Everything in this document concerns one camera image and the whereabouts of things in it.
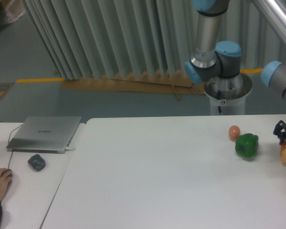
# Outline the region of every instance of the laptop lid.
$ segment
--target laptop lid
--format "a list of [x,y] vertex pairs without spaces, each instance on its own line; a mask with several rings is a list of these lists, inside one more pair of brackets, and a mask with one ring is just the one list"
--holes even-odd
[[65,152],[80,116],[30,116],[7,145],[9,151]]

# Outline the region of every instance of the robotic arm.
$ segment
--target robotic arm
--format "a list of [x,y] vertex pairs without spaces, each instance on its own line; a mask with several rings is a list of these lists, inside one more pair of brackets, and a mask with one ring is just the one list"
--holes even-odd
[[[258,8],[286,45],[286,5],[280,0],[247,1]],[[216,44],[220,20],[228,9],[229,0],[192,0],[192,3],[199,13],[197,42],[191,60],[185,63],[185,69],[193,83],[206,81],[206,94],[218,101],[218,111],[211,110],[211,114],[221,114],[222,105],[233,104],[251,92],[252,82],[248,76],[240,74],[239,45],[227,41]],[[286,100],[286,65],[277,61],[269,63],[263,69],[261,78]],[[240,113],[244,113],[244,110],[240,111],[237,106],[226,110],[229,115]],[[282,144],[286,139],[286,124],[283,121],[276,125],[274,134]]]

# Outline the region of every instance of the concrete floor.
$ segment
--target concrete floor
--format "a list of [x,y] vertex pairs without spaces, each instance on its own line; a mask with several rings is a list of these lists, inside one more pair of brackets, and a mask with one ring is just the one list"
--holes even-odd
[[[259,74],[249,75],[252,93],[246,114],[286,114],[286,103],[268,90]],[[0,27],[0,83],[17,79],[57,78],[53,63],[27,15]],[[61,82],[16,83],[0,100],[0,121],[23,122],[31,115],[80,115],[82,122],[96,117],[209,115],[205,95],[148,94],[60,89]]]

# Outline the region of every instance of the laptop logo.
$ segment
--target laptop logo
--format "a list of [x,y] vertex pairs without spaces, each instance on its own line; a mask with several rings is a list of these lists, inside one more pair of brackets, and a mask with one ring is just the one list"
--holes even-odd
[[38,133],[51,133],[51,130],[39,130]]

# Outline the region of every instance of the computer mouse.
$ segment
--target computer mouse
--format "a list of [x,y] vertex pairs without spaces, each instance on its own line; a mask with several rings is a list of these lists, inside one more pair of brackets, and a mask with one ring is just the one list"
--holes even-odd
[[45,160],[39,154],[35,154],[34,156],[31,156],[31,158],[28,160],[28,163],[37,172],[39,172],[46,166]]
[[10,169],[5,170],[5,171],[2,173],[1,176],[3,176],[3,174],[6,173],[7,171],[10,171]]

